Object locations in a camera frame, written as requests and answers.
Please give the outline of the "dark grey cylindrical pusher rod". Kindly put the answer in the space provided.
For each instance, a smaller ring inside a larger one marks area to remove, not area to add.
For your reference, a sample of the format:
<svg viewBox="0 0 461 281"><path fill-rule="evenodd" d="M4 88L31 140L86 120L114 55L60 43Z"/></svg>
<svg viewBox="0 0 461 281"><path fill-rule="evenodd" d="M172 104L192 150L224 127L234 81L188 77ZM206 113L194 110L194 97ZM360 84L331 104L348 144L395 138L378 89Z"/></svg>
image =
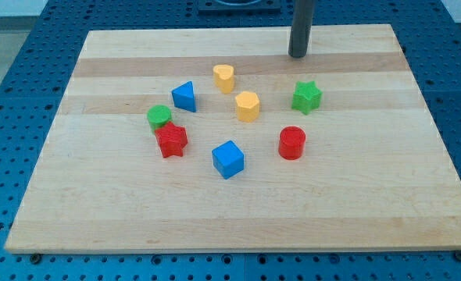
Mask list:
<svg viewBox="0 0 461 281"><path fill-rule="evenodd" d="M289 38L288 54L295 59L306 56L313 25L316 0L295 0Z"/></svg>

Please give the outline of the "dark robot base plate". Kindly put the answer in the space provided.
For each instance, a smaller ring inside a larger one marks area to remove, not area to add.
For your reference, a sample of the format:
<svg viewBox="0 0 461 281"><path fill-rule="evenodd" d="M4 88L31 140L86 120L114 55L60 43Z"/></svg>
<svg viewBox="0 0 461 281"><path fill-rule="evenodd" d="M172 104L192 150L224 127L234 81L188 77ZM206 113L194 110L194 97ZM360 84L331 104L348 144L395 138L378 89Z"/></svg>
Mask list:
<svg viewBox="0 0 461 281"><path fill-rule="evenodd" d="M216 12L278 12L281 0L197 0L199 14Z"/></svg>

